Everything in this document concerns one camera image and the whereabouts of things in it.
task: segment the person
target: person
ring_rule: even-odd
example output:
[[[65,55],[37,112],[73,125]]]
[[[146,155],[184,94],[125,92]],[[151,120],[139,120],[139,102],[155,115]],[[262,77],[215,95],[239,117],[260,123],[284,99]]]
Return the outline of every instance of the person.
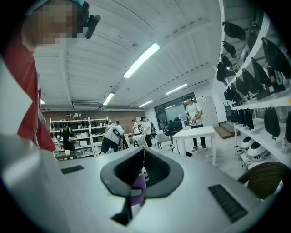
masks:
[[[63,123],[63,128],[60,131],[60,137],[63,137],[64,150],[74,151],[75,146],[73,140],[75,138],[72,129],[68,126],[67,122]]]
[[[146,141],[146,144],[151,147],[153,144],[151,143],[151,123],[150,121],[142,116],[141,117],[141,121],[143,121],[142,123],[142,127],[144,129],[144,133],[146,134],[145,136],[145,141]]]
[[[59,43],[60,38],[71,38],[73,33],[77,33],[79,22],[83,21],[78,7],[83,3],[84,0],[37,1],[26,13],[2,54],[2,64],[8,71],[7,79],[14,79],[31,103],[17,134],[33,141],[40,149],[51,152],[55,145],[40,111],[41,88],[33,52],[39,46]]]
[[[189,119],[190,122],[190,127],[191,129],[195,129],[195,128],[200,128],[203,127],[202,124],[202,108],[200,107],[200,105],[198,103],[194,103],[192,101],[192,97],[191,96],[187,96],[186,97],[186,109],[185,109],[185,114],[187,116],[187,118]],[[205,138],[201,137],[201,145],[204,151],[207,151],[206,145],[205,145]],[[192,151],[196,151],[198,149],[198,145],[197,145],[197,138],[193,138],[193,142],[194,142],[194,147]]]
[[[106,154],[106,152],[111,147],[114,152],[118,151],[118,144],[120,147],[123,147],[122,136],[124,135],[124,130],[121,126],[116,124],[111,124],[108,128],[108,131],[105,133],[102,145],[101,145],[101,154]]]
[[[138,129],[136,121],[132,119],[131,123],[134,135],[140,135],[140,130]]]
[[[124,135],[122,136],[122,142],[123,142],[123,144],[125,145],[126,149],[128,149],[129,147],[128,147],[128,144],[127,144],[127,141],[126,141]]]

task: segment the brown wall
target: brown wall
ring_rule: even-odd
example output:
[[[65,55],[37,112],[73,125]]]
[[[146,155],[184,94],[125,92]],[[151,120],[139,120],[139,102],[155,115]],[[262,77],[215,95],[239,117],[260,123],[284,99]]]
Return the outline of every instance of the brown wall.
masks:
[[[50,118],[52,121],[59,121],[62,119],[73,120],[73,117],[66,116],[66,112],[56,111],[56,112],[43,112],[42,113],[46,119],[46,128],[50,128]],[[112,122],[119,121],[124,127],[125,133],[131,133],[131,120],[136,120],[136,117],[141,117],[145,115],[144,111],[101,111],[101,112],[83,112],[83,116],[86,115],[91,117],[91,119],[106,118],[111,119]]]

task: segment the ceiling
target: ceiling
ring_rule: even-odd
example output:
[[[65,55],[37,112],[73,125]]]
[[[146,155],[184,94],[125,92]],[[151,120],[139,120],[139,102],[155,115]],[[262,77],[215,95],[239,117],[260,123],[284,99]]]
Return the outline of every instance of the ceiling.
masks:
[[[100,15],[91,39],[35,51],[46,110],[73,110],[75,101],[106,109],[157,106],[212,81],[221,45],[218,0],[87,0]],[[153,43],[161,48],[129,79],[124,73]],[[171,95],[165,93],[183,84]]]

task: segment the white table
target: white table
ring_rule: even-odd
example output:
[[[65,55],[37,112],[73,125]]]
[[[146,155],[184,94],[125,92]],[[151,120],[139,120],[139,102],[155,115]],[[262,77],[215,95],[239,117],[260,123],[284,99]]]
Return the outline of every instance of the white table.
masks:
[[[180,130],[173,136],[175,139],[177,150],[180,154],[178,148],[178,139],[183,140],[183,154],[186,155],[185,140],[186,138],[195,137],[211,137],[211,148],[212,148],[212,164],[215,165],[216,149],[215,149],[215,131],[212,126],[204,126],[196,129]]]

